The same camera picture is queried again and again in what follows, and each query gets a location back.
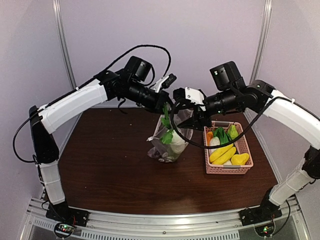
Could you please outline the pink plastic basket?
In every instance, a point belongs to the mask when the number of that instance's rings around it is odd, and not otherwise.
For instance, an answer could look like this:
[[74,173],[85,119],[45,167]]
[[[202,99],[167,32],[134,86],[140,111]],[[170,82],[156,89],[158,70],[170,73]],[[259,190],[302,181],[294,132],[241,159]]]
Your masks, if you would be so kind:
[[[235,139],[243,132],[238,122],[213,121],[205,127],[203,140],[206,146],[216,147]],[[253,166],[252,155],[245,136],[238,141],[215,149],[205,149],[205,168],[212,175],[244,175]]]

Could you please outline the clear zip top bag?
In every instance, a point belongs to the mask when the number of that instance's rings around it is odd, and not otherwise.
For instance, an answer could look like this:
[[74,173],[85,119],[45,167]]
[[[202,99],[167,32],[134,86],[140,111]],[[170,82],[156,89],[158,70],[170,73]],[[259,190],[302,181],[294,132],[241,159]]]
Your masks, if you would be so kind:
[[147,155],[162,163],[175,162],[189,144],[172,128],[170,110],[169,104],[163,107],[163,114],[157,121],[154,133],[147,139],[152,143],[152,148],[147,152]]

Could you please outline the round green cabbage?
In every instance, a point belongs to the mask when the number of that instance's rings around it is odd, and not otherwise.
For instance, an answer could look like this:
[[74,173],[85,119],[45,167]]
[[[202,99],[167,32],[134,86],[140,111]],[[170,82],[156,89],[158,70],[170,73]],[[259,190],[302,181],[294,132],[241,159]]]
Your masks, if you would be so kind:
[[234,140],[239,136],[237,127],[234,124],[232,124],[227,130],[227,136],[230,140]]

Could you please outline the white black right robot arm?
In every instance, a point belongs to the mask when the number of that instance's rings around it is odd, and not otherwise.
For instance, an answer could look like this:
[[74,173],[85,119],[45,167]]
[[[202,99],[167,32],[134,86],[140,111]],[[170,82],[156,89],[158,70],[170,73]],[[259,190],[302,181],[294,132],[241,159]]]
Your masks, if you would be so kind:
[[234,61],[213,67],[210,73],[219,90],[214,95],[205,96],[200,89],[190,87],[174,90],[176,111],[193,108],[192,116],[181,122],[179,129],[203,130],[211,126],[213,115],[250,109],[257,114],[253,123],[264,115],[310,143],[300,164],[285,180],[266,192],[256,210],[258,219],[266,221],[289,197],[320,178],[320,118],[262,80],[246,85]]

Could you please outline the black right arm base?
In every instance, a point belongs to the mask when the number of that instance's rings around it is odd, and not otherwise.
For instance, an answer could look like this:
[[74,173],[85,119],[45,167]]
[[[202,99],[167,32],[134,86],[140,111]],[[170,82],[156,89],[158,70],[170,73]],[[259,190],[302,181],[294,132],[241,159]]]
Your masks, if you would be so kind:
[[239,212],[242,226],[255,225],[271,221],[275,218],[281,217],[282,215],[283,214],[280,209],[270,210],[267,207],[261,206],[245,208]]

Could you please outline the white radish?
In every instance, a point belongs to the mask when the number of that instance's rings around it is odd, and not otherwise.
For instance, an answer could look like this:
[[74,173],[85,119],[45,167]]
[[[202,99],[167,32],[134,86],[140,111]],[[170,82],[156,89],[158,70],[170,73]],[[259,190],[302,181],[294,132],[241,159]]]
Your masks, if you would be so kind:
[[172,135],[170,148],[174,154],[181,154],[186,147],[186,142],[176,133]]

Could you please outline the green leafy vegetable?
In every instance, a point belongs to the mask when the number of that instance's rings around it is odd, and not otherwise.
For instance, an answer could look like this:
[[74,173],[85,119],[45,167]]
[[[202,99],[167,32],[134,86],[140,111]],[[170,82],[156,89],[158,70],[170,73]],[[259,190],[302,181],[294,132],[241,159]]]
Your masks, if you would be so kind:
[[161,136],[160,141],[163,144],[169,145],[172,142],[174,129],[171,126],[170,115],[169,115],[169,104],[166,103],[163,106],[164,116],[160,118],[162,125],[166,128],[164,134]]

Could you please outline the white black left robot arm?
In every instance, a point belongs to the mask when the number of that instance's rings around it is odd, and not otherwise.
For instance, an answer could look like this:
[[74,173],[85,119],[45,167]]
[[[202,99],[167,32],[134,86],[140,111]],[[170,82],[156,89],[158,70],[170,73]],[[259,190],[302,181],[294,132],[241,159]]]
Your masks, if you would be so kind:
[[71,92],[30,108],[30,131],[40,182],[54,205],[53,215],[61,222],[69,221],[72,211],[64,205],[67,199],[58,167],[60,150],[85,111],[113,99],[129,100],[151,113],[162,113],[164,105],[172,103],[166,89],[177,78],[165,73],[155,84],[145,84],[151,70],[151,63],[132,56],[123,68],[111,71],[106,67]]

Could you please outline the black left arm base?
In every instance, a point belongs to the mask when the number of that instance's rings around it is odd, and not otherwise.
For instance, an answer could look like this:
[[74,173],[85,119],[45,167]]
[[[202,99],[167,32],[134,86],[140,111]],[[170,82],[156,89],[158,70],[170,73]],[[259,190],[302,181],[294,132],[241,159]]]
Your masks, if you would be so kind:
[[55,193],[46,190],[45,193],[48,201],[46,218],[72,226],[87,226],[89,217],[87,210],[70,207],[63,192]]

